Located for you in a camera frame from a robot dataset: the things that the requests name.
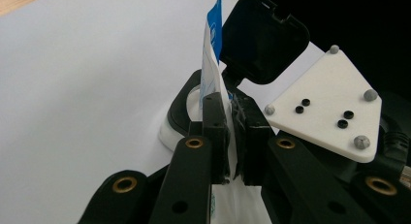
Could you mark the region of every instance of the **white table surface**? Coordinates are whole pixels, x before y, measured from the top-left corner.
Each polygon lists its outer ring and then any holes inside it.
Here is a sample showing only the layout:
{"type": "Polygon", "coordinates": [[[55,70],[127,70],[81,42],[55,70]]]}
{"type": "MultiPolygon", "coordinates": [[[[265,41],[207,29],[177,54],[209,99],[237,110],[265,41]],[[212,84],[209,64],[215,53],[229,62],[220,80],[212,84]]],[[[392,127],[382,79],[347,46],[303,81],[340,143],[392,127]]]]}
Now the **white table surface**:
{"type": "MultiPolygon", "coordinates": [[[[158,130],[201,68],[215,1],[37,0],[0,16],[0,223],[76,223],[108,176],[170,163],[158,130]]],[[[263,109],[322,54],[310,44],[275,82],[239,88],[263,109]]]]}

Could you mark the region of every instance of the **black background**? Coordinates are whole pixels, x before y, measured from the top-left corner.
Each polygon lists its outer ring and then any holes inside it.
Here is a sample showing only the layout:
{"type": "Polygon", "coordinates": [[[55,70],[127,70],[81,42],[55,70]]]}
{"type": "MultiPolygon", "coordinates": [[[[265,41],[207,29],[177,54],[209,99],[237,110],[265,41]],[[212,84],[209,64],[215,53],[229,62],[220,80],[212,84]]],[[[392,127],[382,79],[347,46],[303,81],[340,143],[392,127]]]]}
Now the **black background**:
{"type": "Polygon", "coordinates": [[[272,2],[304,24],[318,48],[327,51],[338,45],[377,92],[392,92],[411,102],[408,0],[272,2]]]}

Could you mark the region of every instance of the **silver screw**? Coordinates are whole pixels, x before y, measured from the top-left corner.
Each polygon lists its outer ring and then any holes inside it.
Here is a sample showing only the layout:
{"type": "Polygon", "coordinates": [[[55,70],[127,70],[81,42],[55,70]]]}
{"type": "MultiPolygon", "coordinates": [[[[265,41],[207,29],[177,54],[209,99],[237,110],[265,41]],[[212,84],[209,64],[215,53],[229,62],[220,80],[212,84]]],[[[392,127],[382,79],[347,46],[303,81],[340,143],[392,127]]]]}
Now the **silver screw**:
{"type": "Polygon", "coordinates": [[[369,138],[364,135],[359,135],[354,139],[354,145],[358,149],[365,149],[371,145],[369,138]]]}
{"type": "Polygon", "coordinates": [[[374,89],[368,89],[364,93],[364,98],[366,99],[366,101],[374,101],[375,99],[377,99],[377,97],[378,93],[374,89]]]}
{"type": "Polygon", "coordinates": [[[331,54],[337,54],[338,51],[339,51],[339,46],[333,45],[333,46],[330,47],[330,53],[331,54]]]}
{"type": "Polygon", "coordinates": [[[264,112],[265,112],[267,115],[272,115],[272,114],[275,113],[275,108],[274,108],[274,106],[272,106],[272,105],[267,105],[267,106],[264,108],[264,112]]]}

